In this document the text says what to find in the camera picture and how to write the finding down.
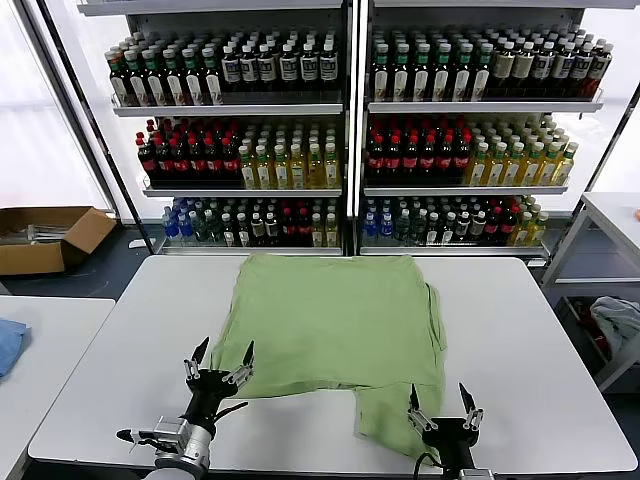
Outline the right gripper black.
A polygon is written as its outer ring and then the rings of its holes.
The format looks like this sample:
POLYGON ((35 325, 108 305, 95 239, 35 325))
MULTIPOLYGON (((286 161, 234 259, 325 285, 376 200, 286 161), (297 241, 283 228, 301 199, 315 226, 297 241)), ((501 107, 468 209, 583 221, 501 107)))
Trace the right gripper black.
POLYGON ((460 417, 441 417, 431 420, 420 408, 414 384, 411 385, 407 416, 416 431, 422 433, 425 445, 434 448, 444 469, 474 469, 471 448, 479 439, 479 428, 484 410, 478 408, 473 396, 459 383, 460 394, 466 412, 466 420, 460 417))

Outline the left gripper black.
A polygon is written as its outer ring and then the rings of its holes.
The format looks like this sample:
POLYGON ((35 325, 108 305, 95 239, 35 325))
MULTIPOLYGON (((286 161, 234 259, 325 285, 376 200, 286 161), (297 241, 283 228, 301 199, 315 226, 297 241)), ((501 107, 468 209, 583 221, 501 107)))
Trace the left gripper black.
POLYGON ((254 345, 251 341, 239 367, 233 371, 200 370, 209 344, 209 337, 184 360, 186 384, 192 397, 182 415, 190 424, 213 424, 223 400, 235 395, 235 387, 242 388, 254 374, 254 345))

